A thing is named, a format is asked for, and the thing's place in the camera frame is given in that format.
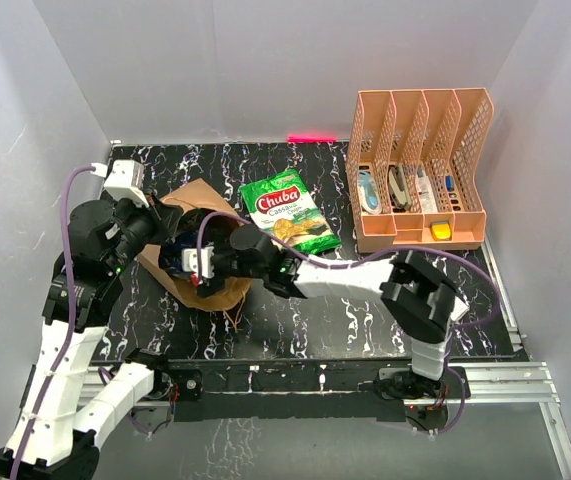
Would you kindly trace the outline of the pink tape strip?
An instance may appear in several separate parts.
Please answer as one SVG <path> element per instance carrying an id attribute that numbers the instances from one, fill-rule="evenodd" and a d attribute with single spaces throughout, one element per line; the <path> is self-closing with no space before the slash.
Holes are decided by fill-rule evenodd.
<path id="1" fill-rule="evenodd" d="M 294 144 L 332 143 L 336 140 L 337 137 L 334 135 L 319 132 L 298 132 L 287 136 L 287 142 Z"/>

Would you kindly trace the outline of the blue white snack bag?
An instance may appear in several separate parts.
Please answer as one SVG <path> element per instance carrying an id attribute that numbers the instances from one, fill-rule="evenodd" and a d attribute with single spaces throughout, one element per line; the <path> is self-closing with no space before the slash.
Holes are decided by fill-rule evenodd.
<path id="1" fill-rule="evenodd" d="M 192 271 L 183 269 L 182 253 L 184 249 L 195 248 L 197 241 L 196 231 L 187 231 L 178 235 L 171 244 L 163 245 L 158 257 L 161 270 L 171 277 L 190 280 Z"/>

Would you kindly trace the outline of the white small packet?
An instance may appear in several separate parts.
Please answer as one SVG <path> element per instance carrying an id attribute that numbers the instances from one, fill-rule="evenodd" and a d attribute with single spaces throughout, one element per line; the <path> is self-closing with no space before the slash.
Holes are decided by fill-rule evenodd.
<path id="1" fill-rule="evenodd" d="M 423 168 L 418 168 L 416 173 L 416 189 L 421 210 L 425 214 L 438 212 L 436 198 L 429 179 Z"/>

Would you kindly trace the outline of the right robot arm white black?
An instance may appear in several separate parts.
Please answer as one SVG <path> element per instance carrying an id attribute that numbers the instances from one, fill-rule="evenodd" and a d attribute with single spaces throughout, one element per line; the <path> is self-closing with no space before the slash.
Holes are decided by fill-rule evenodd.
<path id="1" fill-rule="evenodd" d="M 378 302 L 410 338 L 411 363 L 375 380 L 374 390 L 386 399 L 444 401 L 447 344 L 454 322 L 468 307 L 454 283 L 416 252 L 405 250 L 390 260 L 324 260 L 277 247 L 254 225 L 240 226 L 210 245 L 203 236 L 197 235 L 196 249 L 188 256 L 199 295 L 212 295 L 229 278 L 249 278 L 285 299 Z"/>

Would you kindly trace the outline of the yellow small object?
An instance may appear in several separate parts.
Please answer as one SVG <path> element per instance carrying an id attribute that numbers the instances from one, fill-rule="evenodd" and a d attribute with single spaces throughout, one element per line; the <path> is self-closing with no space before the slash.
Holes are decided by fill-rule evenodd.
<path id="1" fill-rule="evenodd" d="M 448 222 L 434 222 L 430 225 L 430 232 L 435 241 L 450 241 L 452 228 Z"/>

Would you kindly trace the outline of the brown paper bag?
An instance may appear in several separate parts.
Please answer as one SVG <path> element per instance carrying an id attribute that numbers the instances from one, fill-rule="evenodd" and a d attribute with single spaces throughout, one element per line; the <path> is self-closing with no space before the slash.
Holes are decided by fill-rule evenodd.
<path id="1" fill-rule="evenodd" d="M 193 180 L 162 198 L 169 206 L 183 209 L 186 216 L 179 228 L 180 233 L 199 231 L 205 216 L 211 212 L 224 212 L 233 216 L 236 210 L 205 180 Z M 159 265 L 161 247 L 148 245 L 137 256 L 137 262 L 144 267 L 172 296 L 184 306 L 204 312 L 220 312 L 234 326 L 240 321 L 232 317 L 233 308 L 244 304 L 251 281 L 248 279 L 216 279 L 211 265 L 209 250 L 202 248 L 199 254 L 178 255 L 185 259 L 187 266 L 180 267 L 177 275 L 172 275 Z"/>

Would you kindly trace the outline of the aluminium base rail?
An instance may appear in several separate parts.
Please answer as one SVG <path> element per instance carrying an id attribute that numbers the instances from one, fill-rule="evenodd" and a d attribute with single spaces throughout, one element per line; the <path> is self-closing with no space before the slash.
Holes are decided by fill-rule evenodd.
<path id="1" fill-rule="evenodd" d="M 571 479 L 571 444 L 559 416 L 560 400 L 543 362 L 450 363 L 438 380 L 420 379 L 401 359 L 246 361 L 126 361 L 91 365 L 51 385 L 54 404 L 42 405 L 39 426 L 73 433 L 70 453 L 21 466 L 26 479 L 90 478 L 98 451 L 136 408 L 167 406 L 176 422 L 223 418 L 377 418 L 400 422 L 413 407 L 427 412 L 419 431 L 435 436 L 461 416 L 450 404 L 540 405 L 559 469 Z"/>

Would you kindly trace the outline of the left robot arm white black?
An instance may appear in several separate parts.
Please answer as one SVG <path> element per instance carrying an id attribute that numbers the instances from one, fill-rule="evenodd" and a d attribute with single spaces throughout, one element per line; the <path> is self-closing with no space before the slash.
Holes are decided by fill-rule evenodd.
<path id="1" fill-rule="evenodd" d="M 64 210 L 63 251 L 43 307 L 40 353 L 15 430 L 0 448 L 0 478 L 92 478 L 103 444 L 135 403 L 169 392 L 165 358 L 136 350 L 99 394 L 78 405 L 123 291 L 123 271 L 146 246 L 172 242 L 182 215 L 181 207 L 153 195 L 142 204 L 91 200 Z"/>

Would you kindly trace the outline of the orange plastic desk organizer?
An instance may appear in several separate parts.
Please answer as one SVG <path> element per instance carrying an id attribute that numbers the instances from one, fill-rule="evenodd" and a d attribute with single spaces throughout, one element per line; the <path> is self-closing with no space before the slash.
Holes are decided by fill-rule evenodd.
<path id="1" fill-rule="evenodd" d="M 487 214 L 475 174 L 487 138 L 494 105 L 485 88 L 361 90 L 345 159 L 357 245 L 362 253 L 392 245 L 423 245 L 441 250 L 473 250 L 485 240 Z M 394 207 L 388 190 L 388 167 L 402 165 L 411 207 Z M 416 173 L 429 176 L 438 212 L 421 210 Z M 373 175 L 382 213 L 362 210 L 358 172 Z M 451 175 L 456 190 L 448 192 Z M 448 222 L 450 241 L 432 238 L 430 225 Z"/>

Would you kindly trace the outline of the blue small connector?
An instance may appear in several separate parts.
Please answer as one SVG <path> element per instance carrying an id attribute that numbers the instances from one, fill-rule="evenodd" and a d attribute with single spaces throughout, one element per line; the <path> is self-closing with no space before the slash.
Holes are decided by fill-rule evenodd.
<path id="1" fill-rule="evenodd" d="M 454 192 L 456 190 L 455 181 L 451 175 L 445 177 L 445 186 L 448 192 Z"/>

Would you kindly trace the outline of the blue white tape dispenser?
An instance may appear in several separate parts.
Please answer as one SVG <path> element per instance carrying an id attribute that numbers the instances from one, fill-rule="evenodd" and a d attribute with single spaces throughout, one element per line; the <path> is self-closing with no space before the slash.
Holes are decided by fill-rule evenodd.
<path id="1" fill-rule="evenodd" d="M 361 169 L 358 172 L 357 188 L 362 210 L 372 215 L 381 214 L 382 203 L 378 187 L 369 169 Z"/>

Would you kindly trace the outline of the grey stapler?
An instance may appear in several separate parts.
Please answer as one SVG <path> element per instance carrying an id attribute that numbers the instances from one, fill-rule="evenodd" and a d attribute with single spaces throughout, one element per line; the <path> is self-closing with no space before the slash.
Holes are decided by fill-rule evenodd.
<path id="1" fill-rule="evenodd" d="M 402 165 L 388 167 L 388 190 L 396 209 L 406 211 L 411 207 L 411 195 Z"/>

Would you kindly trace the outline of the green Chuba cassava chips bag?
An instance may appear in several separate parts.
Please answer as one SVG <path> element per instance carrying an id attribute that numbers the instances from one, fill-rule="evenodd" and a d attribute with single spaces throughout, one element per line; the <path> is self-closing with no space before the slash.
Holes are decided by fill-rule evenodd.
<path id="1" fill-rule="evenodd" d="M 260 229 L 301 253 L 315 255 L 341 245 L 295 170 L 243 185 L 240 193 Z"/>

